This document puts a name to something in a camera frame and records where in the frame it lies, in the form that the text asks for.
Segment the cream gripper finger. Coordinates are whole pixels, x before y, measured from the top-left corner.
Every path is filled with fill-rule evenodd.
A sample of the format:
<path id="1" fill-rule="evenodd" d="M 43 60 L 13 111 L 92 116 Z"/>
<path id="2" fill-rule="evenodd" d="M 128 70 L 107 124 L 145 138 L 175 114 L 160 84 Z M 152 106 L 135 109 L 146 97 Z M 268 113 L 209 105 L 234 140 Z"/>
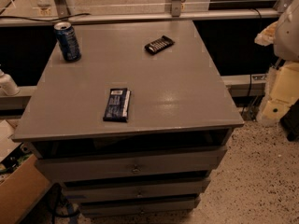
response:
<path id="1" fill-rule="evenodd" d="M 270 68 L 261 103 L 263 119 L 281 119 L 299 99 L 299 63 L 286 61 L 279 69 Z"/>
<path id="2" fill-rule="evenodd" d="M 260 33 L 258 33 L 254 39 L 254 42 L 261 46 L 269 46 L 274 43 L 275 31 L 277 28 L 277 22 L 272 22 Z"/>

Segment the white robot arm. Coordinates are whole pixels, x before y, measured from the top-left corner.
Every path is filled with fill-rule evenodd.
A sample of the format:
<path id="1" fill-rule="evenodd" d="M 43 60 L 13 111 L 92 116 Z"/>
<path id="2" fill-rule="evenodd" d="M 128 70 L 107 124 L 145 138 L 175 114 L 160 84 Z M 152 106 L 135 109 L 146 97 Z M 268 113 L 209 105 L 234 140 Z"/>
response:
<path id="1" fill-rule="evenodd" d="M 265 97 L 257 120 L 264 125 L 278 122 L 299 99 L 299 0 L 288 8 L 254 39 L 261 46 L 274 45 L 274 54 L 284 61 L 270 68 L 266 76 Z"/>

